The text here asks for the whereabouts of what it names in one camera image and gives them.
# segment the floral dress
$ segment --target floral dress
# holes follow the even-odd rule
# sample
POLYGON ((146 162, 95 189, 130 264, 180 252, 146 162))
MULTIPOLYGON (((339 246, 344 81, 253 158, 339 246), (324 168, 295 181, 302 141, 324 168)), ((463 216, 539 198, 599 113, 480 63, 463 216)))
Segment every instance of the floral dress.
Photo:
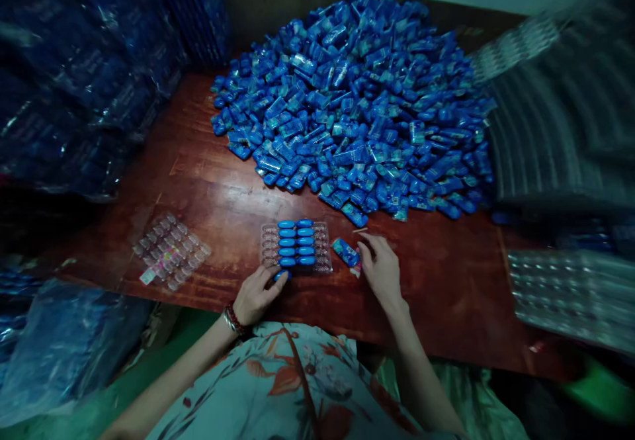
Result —
POLYGON ((190 439, 454 439, 425 433, 357 361, 355 341, 266 322, 170 407, 148 436, 190 439))

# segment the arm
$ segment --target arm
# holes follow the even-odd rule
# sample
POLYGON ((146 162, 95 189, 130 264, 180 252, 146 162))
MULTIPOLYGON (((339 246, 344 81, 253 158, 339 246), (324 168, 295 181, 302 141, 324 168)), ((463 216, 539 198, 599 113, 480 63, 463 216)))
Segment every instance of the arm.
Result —
MULTIPOLYGON (((233 310, 240 324, 257 322, 267 306, 280 294, 287 274, 275 285, 266 283, 280 267, 259 267, 242 284, 233 310)), ((201 338, 135 399, 117 420, 102 434, 100 440, 145 439, 161 417, 185 390, 224 353, 237 334, 221 316, 201 338)))
POLYGON ((397 382, 402 402, 426 429, 467 437, 443 386, 428 360, 399 284, 399 259, 383 237, 360 234, 375 252, 358 243, 368 283, 382 305, 397 343, 397 382))

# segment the clear plastic blister tray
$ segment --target clear plastic blister tray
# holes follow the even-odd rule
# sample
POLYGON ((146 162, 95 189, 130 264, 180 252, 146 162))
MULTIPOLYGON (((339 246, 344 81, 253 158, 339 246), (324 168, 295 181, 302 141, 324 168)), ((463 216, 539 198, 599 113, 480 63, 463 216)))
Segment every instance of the clear plastic blister tray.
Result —
MULTIPOLYGON (((320 275, 326 275, 333 272, 333 264, 331 262, 331 246, 329 243, 329 229, 326 222, 315 222, 311 227, 316 232, 313 235, 315 239, 314 248, 316 249, 316 264, 312 266, 296 265, 291 268, 287 268, 294 275, 300 274, 312 274, 318 273, 320 275)), ((264 224, 260 229, 260 264, 263 265, 267 262, 278 263, 281 256, 278 254, 280 246, 280 236, 278 235, 277 224, 264 224)))
POLYGON ((212 253, 171 213, 157 218, 132 251, 148 266, 141 282, 154 282, 172 291, 178 290, 212 253))

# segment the person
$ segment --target person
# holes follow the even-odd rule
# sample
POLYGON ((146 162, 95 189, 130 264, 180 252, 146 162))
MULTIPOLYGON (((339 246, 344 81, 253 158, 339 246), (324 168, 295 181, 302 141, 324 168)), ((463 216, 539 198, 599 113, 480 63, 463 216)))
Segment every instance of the person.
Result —
POLYGON ((280 268, 261 266, 243 282, 232 309, 101 439, 466 437, 419 342, 397 256, 385 238, 360 235, 370 245, 358 243, 362 269, 396 340, 406 408, 357 361, 353 340, 303 324, 258 324, 288 278, 284 273, 268 288, 280 268), (253 326, 253 337, 230 349, 243 326, 253 326))

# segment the hand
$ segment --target hand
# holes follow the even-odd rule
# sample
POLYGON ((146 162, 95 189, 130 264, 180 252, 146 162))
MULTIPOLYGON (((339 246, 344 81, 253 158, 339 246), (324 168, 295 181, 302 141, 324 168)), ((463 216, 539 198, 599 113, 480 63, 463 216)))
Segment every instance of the hand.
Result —
POLYGON ((257 323, 269 304, 280 294, 286 284, 288 273, 284 273, 271 288, 265 289, 267 282, 279 271, 279 266, 260 266, 243 281, 233 303, 233 312, 240 324, 250 326, 257 323))
POLYGON ((370 250, 362 242, 357 242, 362 256, 362 268, 368 284, 377 301, 382 305, 387 314, 397 313, 407 309, 407 303, 402 298, 402 290, 399 284, 399 259, 388 246, 386 238, 364 233, 360 235, 370 243, 375 251, 375 260, 370 255, 370 250))

